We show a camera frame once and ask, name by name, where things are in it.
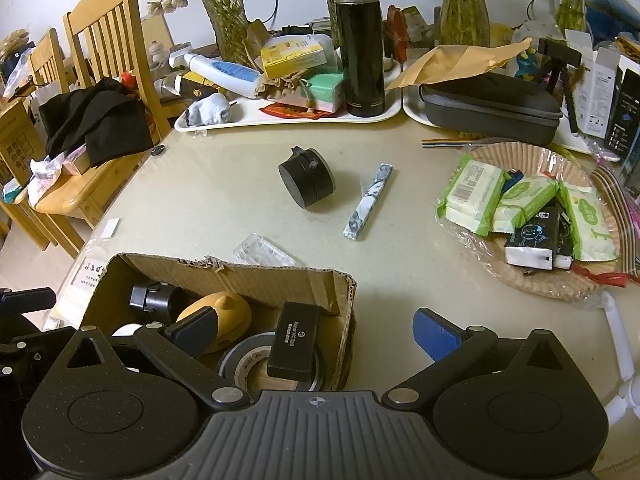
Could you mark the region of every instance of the green wet wipe pack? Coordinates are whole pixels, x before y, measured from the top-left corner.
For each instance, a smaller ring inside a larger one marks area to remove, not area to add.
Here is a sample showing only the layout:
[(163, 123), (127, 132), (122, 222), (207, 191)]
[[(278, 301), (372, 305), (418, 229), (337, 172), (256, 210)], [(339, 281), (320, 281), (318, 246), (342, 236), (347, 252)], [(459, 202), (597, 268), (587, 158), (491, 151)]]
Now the green wet wipe pack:
[(558, 183), (546, 176), (529, 176), (508, 190), (491, 221), (493, 233), (513, 234), (531, 220), (558, 192)]
[(505, 180), (500, 168), (464, 155), (438, 205), (438, 216), (487, 236)]
[(610, 262), (618, 256), (604, 223), (598, 195), (593, 187), (560, 183), (562, 205), (571, 219), (574, 259), (580, 262)]

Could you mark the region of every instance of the beige tabletop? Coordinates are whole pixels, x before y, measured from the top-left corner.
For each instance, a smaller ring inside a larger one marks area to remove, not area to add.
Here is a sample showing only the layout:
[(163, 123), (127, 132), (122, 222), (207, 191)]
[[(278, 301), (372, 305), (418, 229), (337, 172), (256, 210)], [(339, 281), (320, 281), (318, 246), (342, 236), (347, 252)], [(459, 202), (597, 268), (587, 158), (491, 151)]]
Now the beige tabletop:
[[(59, 294), (54, 315), (78, 325), (89, 294), (70, 285), (85, 257), (106, 261), (120, 252), (235, 261), (233, 249), (258, 233), (300, 264), (350, 273), (358, 282), (357, 329), (350, 389), (386, 389), (432, 361), (412, 337), (412, 316), (429, 307), (453, 323), (481, 324), (501, 337), (552, 330), (601, 400), (620, 377), (603, 310), (524, 294), (490, 275), (434, 217), (457, 150), (420, 145), (437, 130), (400, 115), (369, 126), (286, 124), (223, 130), (208, 137), (173, 132), (166, 151), (149, 158), (108, 210)], [(300, 209), (278, 165), (300, 145), (315, 148), (332, 168), (337, 190)], [(358, 241), (342, 231), (381, 163), (394, 174)], [(120, 218), (113, 238), (99, 238)], [(640, 288), (614, 290), (640, 365)], [(620, 476), (640, 449), (640, 420), (627, 415), (611, 432), (596, 466)]]

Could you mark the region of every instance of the white bottle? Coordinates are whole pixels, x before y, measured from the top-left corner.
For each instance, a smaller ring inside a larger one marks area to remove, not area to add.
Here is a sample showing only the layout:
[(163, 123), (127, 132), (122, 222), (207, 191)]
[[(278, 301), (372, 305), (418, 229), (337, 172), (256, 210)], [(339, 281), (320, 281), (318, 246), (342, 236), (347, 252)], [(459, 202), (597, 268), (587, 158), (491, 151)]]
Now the white bottle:
[(190, 46), (169, 54), (169, 65), (172, 68), (185, 66), (231, 92), (249, 99), (256, 97), (260, 79), (260, 72), (257, 70), (228, 61), (198, 56), (191, 51)]

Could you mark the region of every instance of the black cylindrical object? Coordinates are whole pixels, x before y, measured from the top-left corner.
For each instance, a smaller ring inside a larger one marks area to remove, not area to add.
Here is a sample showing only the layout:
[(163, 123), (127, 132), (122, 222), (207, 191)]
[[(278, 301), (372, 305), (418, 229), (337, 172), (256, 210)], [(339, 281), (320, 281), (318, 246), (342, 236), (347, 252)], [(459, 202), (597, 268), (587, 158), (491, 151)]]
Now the black cylindrical object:
[(291, 149), (292, 155), (279, 165), (280, 177), (291, 197), (302, 209), (331, 195), (335, 190), (334, 176), (322, 156), (313, 148)]
[(347, 111), (375, 117), (385, 111), (380, 0), (334, 0), (340, 28)]

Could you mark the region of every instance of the black cloth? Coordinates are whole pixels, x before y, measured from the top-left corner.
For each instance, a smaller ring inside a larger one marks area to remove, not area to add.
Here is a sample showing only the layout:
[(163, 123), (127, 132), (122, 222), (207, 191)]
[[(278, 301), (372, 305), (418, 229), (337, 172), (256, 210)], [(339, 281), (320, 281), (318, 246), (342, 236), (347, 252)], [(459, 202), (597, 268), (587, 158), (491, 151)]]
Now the black cloth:
[(52, 97), (40, 107), (47, 155), (55, 158), (86, 144), (91, 166), (153, 147), (145, 106), (115, 79)]

